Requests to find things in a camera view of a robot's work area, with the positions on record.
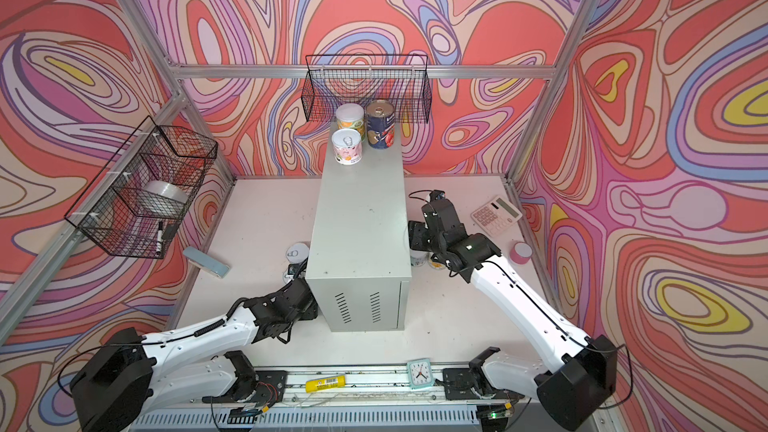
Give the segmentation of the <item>blue label tin can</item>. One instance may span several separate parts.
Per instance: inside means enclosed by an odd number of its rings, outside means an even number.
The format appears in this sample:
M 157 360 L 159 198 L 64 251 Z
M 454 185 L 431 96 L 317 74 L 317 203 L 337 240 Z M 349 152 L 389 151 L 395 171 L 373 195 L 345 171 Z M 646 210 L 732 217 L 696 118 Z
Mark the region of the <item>blue label tin can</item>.
M 365 110 L 367 138 L 374 149 L 387 149 L 394 142 L 394 106 L 386 100 L 374 100 Z

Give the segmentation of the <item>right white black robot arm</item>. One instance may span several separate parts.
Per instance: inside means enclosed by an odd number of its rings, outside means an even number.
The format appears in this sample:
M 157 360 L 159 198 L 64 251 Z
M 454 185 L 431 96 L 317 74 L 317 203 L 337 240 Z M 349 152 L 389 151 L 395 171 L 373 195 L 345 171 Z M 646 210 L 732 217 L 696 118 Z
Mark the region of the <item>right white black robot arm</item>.
M 538 354 L 537 361 L 489 347 L 468 364 L 467 390 L 482 398 L 514 392 L 536 398 L 562 428 L 577 430 L 616 390 L 619 346 L 565 319 L 517 273 L 482 233 L 470 234 L 442 190 L 425 199 L 421 221 L 409 221 L 412 250 L 426 252 L 496 304 Z

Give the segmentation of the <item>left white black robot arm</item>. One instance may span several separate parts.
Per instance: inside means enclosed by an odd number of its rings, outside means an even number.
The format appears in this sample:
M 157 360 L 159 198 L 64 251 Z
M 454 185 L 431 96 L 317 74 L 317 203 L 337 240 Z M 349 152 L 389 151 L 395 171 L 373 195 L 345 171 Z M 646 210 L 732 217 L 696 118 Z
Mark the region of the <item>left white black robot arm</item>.
M 120 330 L 89 350 L 68 384 L 80 427 L 123 431 L 143 414 L 198 399 L 270 406 L 280 394 L 259 377 L 245 348 L 265 339 L 286 344 L 294 324 L 318 312 L 306 280 L 297 278 L 190 326 L 145 335 Z

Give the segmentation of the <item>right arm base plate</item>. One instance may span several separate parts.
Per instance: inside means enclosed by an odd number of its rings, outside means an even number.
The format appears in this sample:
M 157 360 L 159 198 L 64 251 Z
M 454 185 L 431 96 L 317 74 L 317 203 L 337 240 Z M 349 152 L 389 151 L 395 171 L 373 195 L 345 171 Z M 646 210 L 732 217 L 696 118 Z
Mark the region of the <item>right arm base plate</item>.
M 490 385 L 484 376 L 469 367 L 445 368 L 442 378 L 435 383 L 443 388 L 444 395 L 452 401 L 506 400 L 516 403 L 523 395 Z

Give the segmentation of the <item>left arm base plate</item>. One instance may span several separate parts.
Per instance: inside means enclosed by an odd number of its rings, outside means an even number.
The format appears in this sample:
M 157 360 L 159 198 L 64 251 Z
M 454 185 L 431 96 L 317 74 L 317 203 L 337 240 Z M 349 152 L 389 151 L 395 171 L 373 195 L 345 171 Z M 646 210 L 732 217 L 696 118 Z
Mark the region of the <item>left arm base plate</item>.
M 235 402 L 274 405 L 283 400 L 287 378 L 286 370 L 256 370 L 238 377 L 227 394 Z

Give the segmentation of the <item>green orange peach can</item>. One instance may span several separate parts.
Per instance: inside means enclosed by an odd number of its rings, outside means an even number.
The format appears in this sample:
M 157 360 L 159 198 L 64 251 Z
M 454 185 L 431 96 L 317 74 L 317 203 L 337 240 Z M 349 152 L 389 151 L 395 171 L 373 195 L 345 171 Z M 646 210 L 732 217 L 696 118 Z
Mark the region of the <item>green orange peach can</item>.
M 356 131 L 362 139 L 365 138 L 365 110 L 356 103 L 345 103 L 335 110 L 335 118 L 339 129 Z

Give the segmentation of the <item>pink label pull-tab can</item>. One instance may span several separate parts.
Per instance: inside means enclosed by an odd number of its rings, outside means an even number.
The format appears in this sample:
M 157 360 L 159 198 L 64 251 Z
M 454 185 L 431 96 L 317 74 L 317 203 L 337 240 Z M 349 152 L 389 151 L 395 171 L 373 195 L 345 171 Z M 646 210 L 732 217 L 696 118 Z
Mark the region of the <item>pink label pull-tab can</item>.
M 354 129 L 342 128 L 331 135 L 335 160 L 342 165 L 355 165 L 362 159 L 361 135 Z

